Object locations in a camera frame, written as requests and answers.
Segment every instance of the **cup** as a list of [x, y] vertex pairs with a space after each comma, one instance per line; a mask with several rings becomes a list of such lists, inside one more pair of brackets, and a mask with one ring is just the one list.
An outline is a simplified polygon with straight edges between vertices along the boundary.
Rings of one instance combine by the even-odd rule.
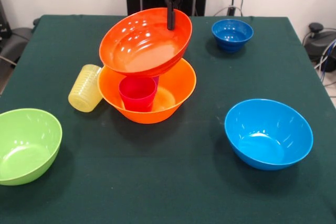
[[98, 75], [101, 68], [88, 64], [84, 65], [69, 93], [69, 103], [81, 112], [91, 112], [101, 101], [98, 89]]
[[125, 77], [119, 84], [120, 97], [130, 111], [150, 112], [156, 90], [153, 78]]

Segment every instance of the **bowl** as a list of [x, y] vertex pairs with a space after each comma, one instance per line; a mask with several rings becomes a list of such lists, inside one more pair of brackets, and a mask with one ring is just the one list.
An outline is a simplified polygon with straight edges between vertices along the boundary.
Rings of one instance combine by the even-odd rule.
[[223, 19], [212, 26], [217, 45], [225, 52], [237, 52], [253, 36], [252, 27], [236, 19]]
[[0, 185], [21, 185], [40, 177], [55, 160], [61, 138], [59, 121], [46, 111], [0, 114]]
[[118, 86], [123, 78], [123, 75], [105, 66], [98, 77], [99, 90], [103, 98], [126, 118], [143, 124], [158, 123], [169, 118], [191, 96], [196, 86], [194, 69], [181, 59], [160, 76], [152, 111], [135, 112], [126, 110], [120, 98]]
[[104, 36], [99, 56], [125, 76], [157, 77], [183, 56], [192, 34], [187, 15], [175, 11], [175, 29], [167, 29], [167, 8], [143, 10], [124, 18]]
[[313, 146], [312, 130], [302, 115], [273, 100], [252, 99], [232, 107], [225, 117], [234, 152], [248, 165], [279, 170], [304, 159]]

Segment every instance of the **bowl rim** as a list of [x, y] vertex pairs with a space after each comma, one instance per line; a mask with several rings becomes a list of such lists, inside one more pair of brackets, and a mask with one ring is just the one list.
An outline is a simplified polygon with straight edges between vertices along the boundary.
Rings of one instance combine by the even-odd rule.
[[[101, 48], [102, 48], [102, 44], [103, 44], [103, 41], [106, 39], [106, 37], [112, 32], [113, 28], [118, 25], [119, 23], [121, 22], [124, 22], [126, 19], [128, 18], [131, 18], [131, 17], [134, 17], [140, 13], [147, 13], [147, 12], [151, 12], [153, 10], [161, 10], [161, 9], [164, 9], [164, 10], [167, 10], [167, 7], [157, 7], [157, 8], [150, 8], [150, 9], [146, 9], [146, 10], [141, 10], [139, 12], [136, 12], [136, 13], [133, 13], [132, 15], [129, 15], [129, 16], [126, 16], [126, 17], [123, 17], [119, 22], [115, 23], [104, 35], [104, 37], [102, 38], [101, 42], [100, 42], [100, 45], [99, 45], [99, 50], [98, 50], [98, 54], [99, 54], [99, 58], [101, 60], [101, 62], [103, 62], [103, 65], [104, 66], [107, 66], [109, 69], [112, 69], [113, 71], [115, 72], [118, 72], [118, 73], [121, 73], [125, 76], [129, 76], [129, 75], [141, 75], [142, 73], [144, 72], [148, 72], [148, 71], [151, 71], [151, 70], [154, 70], [158, 67], [160, 67], [161, 65], [159, 66], [156, 66], [154, 68], [150, 68], [150, 69], [144, 69], [144, 70], [141, 70], [141, 71], [138, 71], [138, 72], [127, 72], [127, 71], [120, 71], [119, 69], [116, 69], [116, 68], [111, 68], [109, 65], [106, 64], [106, 62], [102, 59], [102, 56], [101, 56]], [[188, 17], [188, 15], [186, 15], [184, 12], [178, 10], [178, 9], [174, 9], [174, 11], [178, 12], [178, 13], [181, 13], [182, 15], [184, 15], [186, 18], [187, 18], [187, 21], [188, 21], [188, 24], [190, 25], [191, 27], [191, 30], [190, 30], [190, 34], [188, 36], [188, 39], [186, 40], [185, 44], [183, 45], [183, 47], [175, 54], [174, 57], [172, 57], [171, 59], [169, 59], [168, 61], [174, 59], [176, 57], [176, 55], [179, 55], [183, 50], [184, 48], [186, 48], [186, 46], [188, 45], [188, 43], [190, 42], [190, 39], [191, 39], [191, 36], [193, 34], [193, 23], [191, 22], [190, 18]]]
[[164, 109], [164, 110], [160, 110], [160, 111], [149, 111], [149, 112], [131, 111], [131, 110], [124, 109], [124, 108], [122, 108], [122, 107], [119, 107], [119, 106], [117, 106], [117, 105], [115, 105], [115, 104], [109, 102], [109, 101], [105, 98], [104, 94], [101, 92], [100, 84], [99, 84], [99, 83], [100, 83], [101, 73], [102, 73], [103, 69], [100, 71], [100, 73], [99, 73], [99, 75], [98, 75], [98, 90], [99, 90], [101, 96], [104, 98], [104, 100], [107, 101], [110, 105], [112, 105], [113, 107], [115, 107], [117, 110], [125, 111], [125, 112], [128, 112], [128, 113], [136, 113], [136, 114], [154, 114], [154, 113], [161, 113], [161, 112], [164, 112], [164, 111], [168, 111], [168, 110], [171, 110], [172, 108], [178, 108], [178, 106], [180, 106], [182, 103], [184, 103], [184, 102], [185, 102], [185, 101], [192, 95], [192, 93], [193, 93], [194, 90], [195, 90], [196, 83], [197, 83], [196, 73], [195, 73], [195, 70], [193, 69], [193, 67], [191, 66], [191, 64], [190, 64], [188, 61], [186, 61], [185, 59], [183, 59], [183, 58], [181, 58], [180, 60], [184, 61], [184, 62], [185, 62], [185, 63], [192, 69], [192, 72], [193, 72], [193, 76], [194, 76], [195, 81], [194, 81], [194, 84], [193, 84], [193, 87], [192, 87], [190, 93], [189, 93], [189, 94], [188, 94], [182, 101], [180, 101], [180, 102], [174, 104], [173, 106], [171, 106], [171, 107], [169, 107], [169, 108], [166, 108], [166, 109]]
[[[297, 114], [299, 117], [301, 117], [304, 121], [304, 123], [308, 126], [308, 129], [309, 129], [309, 133], [310, 133], [310, 139], [311, 139], [311, 142], [310, 142], [310, 146], [308, 147], [307, 151], [305, 152], [305, 154], [296, 159], [295, 161], [293, 162], [288, 162], [288, 163], [281, 163], [281, 164], [275, 164], [275, 163], [269, 163], [269, 162], [264, 162], [264, 161], [261, 161], [261, 160], [258, 160], [258, 159], [255, 159], [255, 158], [252, 158], [248, 155], [246, 155], [245, 153], [241, 152], [240, 149], [231, 141], [230, 137], [229, 137], [229, 134], [227, 132], [227, 128], [226, 128], [226, 125], [227, 125], [227, 118], [228, 118], [228, 115], [232, 112], [232, 110], [234, 108], [236, 108], [237, 106], [243, 104], [243, 103], [246, 103], [246, 102], [251, 102], [251, 101], [267, 101], [267, 102], [271, 102], [271, 103], [277, 103], [277, 104], [280, 104], [282, 106], [284, 106], [285, 108], [288, 108], [290, 109], [291, 111], [293, 111], [295, 114]], [[229, 142], [231, 143], [231, 145], [234, 146], [234, 148], [236, 148], [237, 150], [239, 150], [240, 153], [242, 153], [244, 156], [247, 156], [248, 158], [256, 161], [256, 162], [259, 162], [259, 163], [262, 163], [262, 164], [267, 164], [267, 165], [272, 165], [272, 166], [290, 166], [290, 165], [293, 165], [301, 160], [303, 160], [311, 151], [312, 147], [313, 147], [313, 143], [314, 143], [314, 136], [313, 136], [313, 131], [308, 123], [308, 121], [298, 112], [296, 111], [295, 109], [293, 109], [292, 107], [282, 103], [282, 102], [278, 102], [278, 101], [275, 101], [275, 100], [271, 100], [271, 99], [263, 99], [263, 98], [254, 98], [254, 99], [248, 99], [248, 100], [244, 100], [244, 101], [241, 101], [241, 102], [238, 102], [237, 104], [235, 104], [226, 114], [225, 116], [225, 121], [224, 121], [224, 129], [225, 129], [225, 133], [226, 133], [226, 136], [229, 140]]]
[[61, 145], [61, 142], [62, 142], [62, 135], [63, 135], [63, 130], [62, 130], [62, 125], [60, 124], [59, 120], [51, 113], [49, 113], [48, 111], [45, 111], [45, 110], [41, 110], [41, 109], [36, 109], [36, 108], [20, 108], [20, 109], [14, 109], [14, 110], [9, 110], [9, 111], [6, 111], [6, 112], [3, 112], [0, 114], [0, 117], [3, 116], [3, 115], [6, 115], [6, 114], [10, 114], [10, 113], [15, 113], [17, 111], [38, 111], [38, 112], [41, 112], [43, 114], [46, 114], [48, 116], [50, 116], [51, 118], [53, 118], [58, 127], [59, 127], [59, 132], [60, 132], [60, 137], [59, 137], [59, 140], [58, 140], [58, 143], [57, 143], [57, 147], [55, 148], [55, 150], [53, 151], [53, 153], [50, 154], [49, 158], [43, 162], [42, 164], [40, 164], [39, 166], [37, 166], [36, 168], [34, 168], [33, 170], [31, 170], [30, 172], [27, 172], [23, 175], [20, 175], [20, 176], [17, 176], [17, 177], [14, 177], [14, 178], [9, 178], [9, 179], [1, 179], [0, 178], [0, 182], [11, 182], [13, 180], [17, 180], [17, 179], [20, 179], [20, 178], [23, 178], [29, 174], [32, 174], [33, 172], [37, 171], [38, 169], [40, 169], [42, 166], [44, 166], [59, 150], [59, 147]]
[[[248, 37], [247, 39], [240, 40], [240, 41], [227, 41], [227, 40], [224, 40], [223, 38], [220, 38], [219, 36], [217, 36], [217, 34], [214, 32], [214, 27], [215, 27], [215, 25], [217, 25], [218, 23], [221, 23], [221, 22], [223, 22], [223, 21], [236, 21], [236, 22], [243, 23], [243, 24], [247, 25], [247, 26], [251, 29], [252, 34], [251, 34], [251, 36]], [[244, 22], [244, 21], [242, 21], [242, 20], [239, 20], [239, 19], [233, 19], [233, 18], [226, 18], [226, 19], [218, 20], [217, 22], [215, 22], [215, 23], [212, 25], [212, 27], [211, 27], [211, 31], [212, 31], [212, 34], [213, 34], [216, 38], [218, 38], [218, 39], [220, 39], [220, 40], [222, 40], [222, 41], [225, 41], [225, 42], [230, 42], [230, 43], [243, 43], [243, 42], [247, 42], [247, 41], [249, 41], [249, 40], [253, 37], [253, 35], [254, 35], [254, 30], [253, 30], [253, 28], [251, 27], [251, 25], [249, 25], [248, 23], [246, 23], [246, 22]]]

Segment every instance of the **green bowl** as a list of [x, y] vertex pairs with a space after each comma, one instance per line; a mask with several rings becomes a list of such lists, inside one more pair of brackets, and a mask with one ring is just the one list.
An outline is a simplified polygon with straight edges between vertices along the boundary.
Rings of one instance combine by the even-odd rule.
[[55, 160], [61, 139], [61, 124], [46, 111], [0, 114], [0, 185], [22, 185], [40, 177]]

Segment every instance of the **blue bowl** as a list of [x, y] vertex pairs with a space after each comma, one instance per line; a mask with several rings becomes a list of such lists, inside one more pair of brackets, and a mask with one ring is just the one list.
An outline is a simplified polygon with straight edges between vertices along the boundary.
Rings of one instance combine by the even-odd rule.
[[223, 19], [212, 26], [212, 33], [219, 48], [226, 52], [237, 52], [252, 38], [254, 32], [243, 21]]
[[272, 100], [252, 99], [232, 107], [224, 128], [235, 153], [261, 170], [291, 166], [310, 152], [312, 130], [302, 115]]

